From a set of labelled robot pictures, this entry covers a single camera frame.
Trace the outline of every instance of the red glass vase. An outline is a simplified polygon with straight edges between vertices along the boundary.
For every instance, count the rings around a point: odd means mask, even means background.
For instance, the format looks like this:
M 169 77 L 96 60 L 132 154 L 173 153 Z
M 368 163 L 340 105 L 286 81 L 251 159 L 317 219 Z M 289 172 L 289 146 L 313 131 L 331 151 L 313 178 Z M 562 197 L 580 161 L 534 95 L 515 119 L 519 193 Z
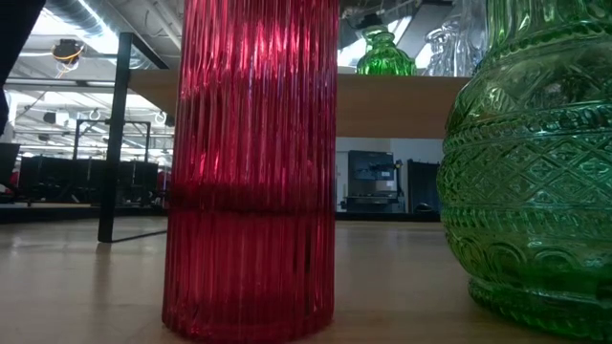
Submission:
M 186 0 L 163 321 L 282 342 L 334 310 L 338 0 Z

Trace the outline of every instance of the wooden shelf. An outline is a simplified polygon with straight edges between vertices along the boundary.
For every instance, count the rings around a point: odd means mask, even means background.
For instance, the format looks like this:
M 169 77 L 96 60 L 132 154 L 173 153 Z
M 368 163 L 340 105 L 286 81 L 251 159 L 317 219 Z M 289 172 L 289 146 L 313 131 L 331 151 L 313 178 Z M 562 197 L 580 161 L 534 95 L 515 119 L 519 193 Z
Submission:
M 442 139 L 464 77 L 338 75 L 337 136 Z M 132 71 L 130 88 L 174 116 L 177 71 Z

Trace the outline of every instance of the green glass vase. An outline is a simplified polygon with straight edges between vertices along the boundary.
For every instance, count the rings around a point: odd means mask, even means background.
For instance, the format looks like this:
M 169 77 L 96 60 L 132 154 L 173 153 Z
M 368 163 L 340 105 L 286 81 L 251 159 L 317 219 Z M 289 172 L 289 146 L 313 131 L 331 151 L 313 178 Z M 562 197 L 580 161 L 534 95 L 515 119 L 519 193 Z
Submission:
M 363 36 L 363 39 L 365 39 L 366 54 L 372 50 L 372 46 L 374 45 L 374 37 L 382 32 L 389 32 L 389 29 L 385 25 L 372 25 L 363 29 L 361 35 Z
M 479 304 L 612 341 L 612 1 L 488 0 L 447 123 L 449 245 Z
M 372 50 L 366 53 L 357 64 L 360 75 L 414 75 L 416 65 L 402 50 L 393 43 L 391 32 L 379 32 L 372 38 Z

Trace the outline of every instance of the table surface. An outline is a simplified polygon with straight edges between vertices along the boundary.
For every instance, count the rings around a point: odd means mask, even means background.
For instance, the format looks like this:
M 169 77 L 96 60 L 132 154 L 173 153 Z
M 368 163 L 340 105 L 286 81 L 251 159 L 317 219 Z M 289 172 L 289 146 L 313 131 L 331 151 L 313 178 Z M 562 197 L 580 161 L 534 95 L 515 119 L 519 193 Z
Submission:
M 161 321 L 165 236 L 0 226 L 0 343 L 187 343 Z M 165 228 L 117 219 L 117 236 Z M 564 343 L 476 306 L 439 224 L 338 223 L 334 323 L 300 343 Z

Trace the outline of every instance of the ductwork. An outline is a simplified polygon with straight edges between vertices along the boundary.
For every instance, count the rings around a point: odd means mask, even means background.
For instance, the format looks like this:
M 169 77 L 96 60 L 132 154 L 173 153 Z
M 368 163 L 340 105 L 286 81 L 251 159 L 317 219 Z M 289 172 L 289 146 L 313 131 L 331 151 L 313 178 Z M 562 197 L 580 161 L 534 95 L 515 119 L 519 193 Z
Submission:
M 44 11 L 71 26 L 78 38 L 101 54 L 116 54 L 119 34 L 136 32 L 106 0 L 47 0 Z M 154 65 L 134 49 L 130 68 L 151 69 Z

